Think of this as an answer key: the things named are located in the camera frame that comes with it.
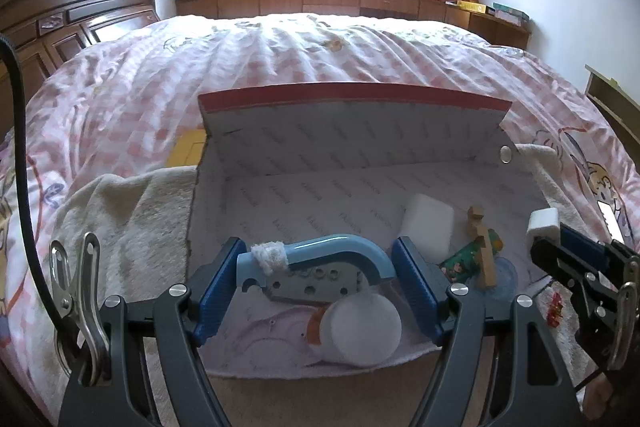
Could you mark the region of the operator hand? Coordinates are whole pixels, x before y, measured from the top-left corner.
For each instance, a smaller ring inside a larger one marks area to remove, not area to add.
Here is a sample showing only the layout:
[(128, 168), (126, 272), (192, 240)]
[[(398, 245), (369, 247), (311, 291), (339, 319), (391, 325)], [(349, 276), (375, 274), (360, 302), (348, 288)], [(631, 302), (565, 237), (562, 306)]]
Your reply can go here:
[(582, 411), (590, 421), (602, 417), (611, 407), (615, 407), (618, 396), (604, 374), (597, 376), (586, 386)]

